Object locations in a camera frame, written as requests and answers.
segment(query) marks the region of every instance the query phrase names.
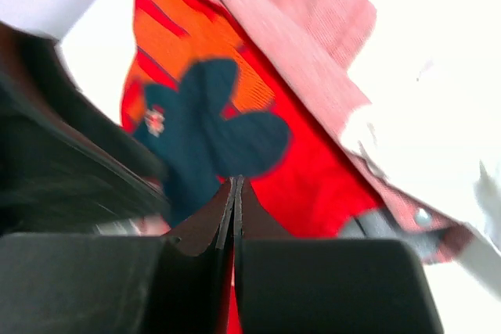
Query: dark blue patch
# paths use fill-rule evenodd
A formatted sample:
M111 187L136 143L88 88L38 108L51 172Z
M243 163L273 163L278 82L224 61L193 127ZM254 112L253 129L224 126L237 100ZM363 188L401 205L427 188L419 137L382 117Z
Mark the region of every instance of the dark blue patch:
M148 109L162 109L164 131L148 132L143 121L134 133L169 167L164 191L171 200L170 225L195 213L217 192L218 177L255 177L269 171L283 156L290 130L268 111L226 120L238 66L231 59L194 63L176 92L161 84L145 87Z

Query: metal snap button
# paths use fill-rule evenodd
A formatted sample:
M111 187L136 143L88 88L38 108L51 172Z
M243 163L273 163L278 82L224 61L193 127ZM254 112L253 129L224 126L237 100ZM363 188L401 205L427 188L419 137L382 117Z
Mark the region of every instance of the metal snap button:
M433 217L431 216L430 212L420 207L414 214L414 221L420 227L430 227L431 222L433 221Z

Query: orange stripe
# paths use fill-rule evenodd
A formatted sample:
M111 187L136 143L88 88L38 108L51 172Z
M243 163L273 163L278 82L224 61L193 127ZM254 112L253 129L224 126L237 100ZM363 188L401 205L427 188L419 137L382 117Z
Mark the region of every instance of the orange stripe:
M161 26L168 29L177 36L186 34L186 31L163 12L152 0L135 0L136 10L142 10L153 17Z
M146 112L146 100L143 95L134 98L130 106L125 109L125 113L134 123L138 123L144 118Z
M141 68L148 72L153 82L162 84L171 89L178 90L178 81L175 80L164 68L153 60L151 56L138 46L136 59Z
M223 16L207 17L183 0L151 0L172 23L187 34L175 35L146 13L135 14L134 30L139 46L175 80L195 60L232 58L239 67L232 104L241 113L264 110L274 100L273 91L238 53L242 41Z
M179 81L195 57L190 40L176 36L145 13L136 15L134 31L137 44Z
M134 59L132 62L131 68L128 70L127 80L125 81L125 87L128 86L134 81L139 80L142 83L147 81L152 81L149 74L147 74L142 68L139 66L137 59Z

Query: small embroidered emblem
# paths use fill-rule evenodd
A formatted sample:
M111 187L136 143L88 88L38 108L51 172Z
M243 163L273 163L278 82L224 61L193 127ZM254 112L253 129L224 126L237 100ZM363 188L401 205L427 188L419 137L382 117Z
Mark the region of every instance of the small embroidered emblem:
M158 110L147 110L145 115L146 126L148 132L153 136L158 137L164 131L164 115Z

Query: pink corduroy fabric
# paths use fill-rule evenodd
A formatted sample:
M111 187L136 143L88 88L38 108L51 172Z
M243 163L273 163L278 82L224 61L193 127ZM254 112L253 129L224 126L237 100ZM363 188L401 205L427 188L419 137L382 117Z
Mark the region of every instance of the pink corduroy fabric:
M346 74L376 19L369 0L209 1L230 11L335 141L353 110L369 103ZM402 228L422 232L413 216L424 205L384 184L357 156L348 157L381 194ZM451 224L433 212L426 230Z

